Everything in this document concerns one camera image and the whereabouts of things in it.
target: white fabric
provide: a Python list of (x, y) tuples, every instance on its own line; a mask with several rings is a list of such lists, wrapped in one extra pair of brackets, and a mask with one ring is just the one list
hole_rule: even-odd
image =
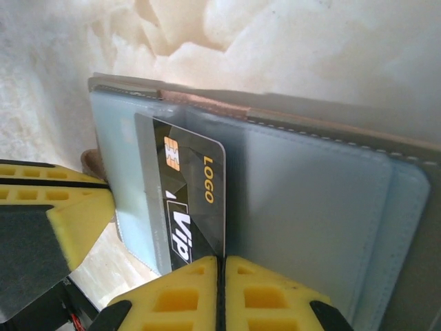
[(0, 157), (79, 167), (95, 145), (94, 71), (350, 103), (363, 107), (294, 111), (441, 143), (440, 11), (411, 0), (3, 0)]

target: card holder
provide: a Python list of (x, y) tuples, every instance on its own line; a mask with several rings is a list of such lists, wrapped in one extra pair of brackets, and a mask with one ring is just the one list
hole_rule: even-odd
[(99, 91), (91, 99), (107, 177), (124, 192), (115, 196), (121, 237), (142, 262), (169, 271), (158, 264), (154, 220), (139, 200), (135, 113), (224, 145), (228, 253), (329, 295), (355, 330), (378, 329), (429, 192), (417, 167), (203, 104)]

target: wire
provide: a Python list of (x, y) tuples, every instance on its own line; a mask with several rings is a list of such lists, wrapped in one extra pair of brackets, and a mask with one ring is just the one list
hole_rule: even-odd
[(85, 328), (81, 324), (81, 321), (77, 315), (71, 314), (70, 317), (72, 317), (72, 322), (74, 324), (75, 331), (85, 331)]

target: white stitching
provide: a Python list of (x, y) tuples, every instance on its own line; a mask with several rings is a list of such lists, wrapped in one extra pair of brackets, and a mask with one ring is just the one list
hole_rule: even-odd
[[(110, 87), (107, 87), (107, 86), (105, 86), (105, 87), (110, 89), (110, 90), (114, 90), (114, 91), (120, 92), (120, 90), (118, 90), (116, 88), (110, 88)], [(225, 112), (221, 112), (221, 111), (213, 109), (211, 107), (202, 106), (202, 105), (198, 105), (198, 104), (195, 104), (195, 103), (190, 103), (190, 102), (188, 102), (186, 100), (180, 100), (180, 99), (160, 99), (160, 98), (151, 97), (151, 96), (145, 96), (145, 98), (156, 99), (158, 101), (184, 103), (184, 104), (187, 104), (189, 106), (194, 106), (194, 107), (197, 107), (197, 108), (202, 108), (202, 109), (210, 110), (210, 111), (215, 112), (217, 114), (222, 114), (223, 116), (233, 117), (233, 118), (237, 118), (237, 119), (244, 119), (244, 120), (246, 120), (246, 121), (248, 121), (250, 123), (256, 123), (255, 121), (247, 119), (245, 116), (228, 114), (228, 113), (225, 113), (226, 111)], [(260, 126), (269, 126), (270, 128), (274, 128), (274, 125), (267, 124), (267, 123), (264, 123), (264, 122), (258, 122), (258, 125), (260, 125)], [(283, 130), (283, 131), (295, 132), (294, 129), (284, 128), (282, 126), (277, 127), (277, 129), (278, 130)], [(343, 143), (343, 144), (350, 145), (350, 146), (358, 146), (357, 143), (354, 143), (354, 142), (351, 142), (351, 141), (350, 142), (345, 142), (345, 141), (343, 141), (341, 139), (331, 139), (329, 137), (321, 137), (321, 136), (319, 136), (317, 134), (312, 134), (312, 133), (308, 133), (308, 132), (305, 132), (305, 131), (300, 131), (299, 133), (303, 134), (303, 135), (311, 136), (311, 137), (314, 137), (314, 138), (321, 138), (321, 139), (324, 139), (324, 140), (335, 141), (336, 143)], [(436, 162), (436, 161), (423, 161), (423, 160), (421, 160), (421, 159), (419, 159), (417, 157), (414, 157), (414, 156), (404, 156), (403, 153), (400, 153), (400, 152), (387, 152), (386, 150), (383, 150), (383, 149), (373, 149), (370, 146), (361, 146), (361, 148), (371, 149), (371, 150), (374, 150), (376, 152), (380, 152), (380, 153), (385, 153), (385, 154), (391, 155), (393, 157), (404, 157), (404, 158), (406, 158), (406, 159), (408, 159), (410, 161), (416, 161), (416, 162), (424, 164), (426, 166), (433, 166), (433, 167), (441, 168), (441, 165), (438, 162)]]

